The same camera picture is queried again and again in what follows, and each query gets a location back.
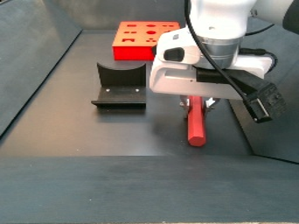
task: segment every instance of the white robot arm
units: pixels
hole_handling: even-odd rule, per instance
[[[159,39],[150,88],[158,93],[243,99],[258,123],[279,116],[286,103],[274,84],[263,81],[272,59],[240,55],[239,45],[250,14],[299,33],[298,9],[299,0],[191,0],[191,13],[184,9],[187,26]],[[248,76],[255,84],[250,82],[244,90]],[[263,85],[267,90],[259,96]]]

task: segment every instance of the black mount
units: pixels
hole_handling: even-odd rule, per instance
[[[196,70],[198,82],[228,84],[215,70],[203,68]],[[286,101],[278,92],[276,85],[247,71],[231,69],[224,71],[247,95],[247,100],[243,102],[255,122],[262,123],[278,118],[286,112]]]
[[[100,109],[146,108],[146,64],[127,70],[111,69],[98,63],[100,90],[91,103]]]

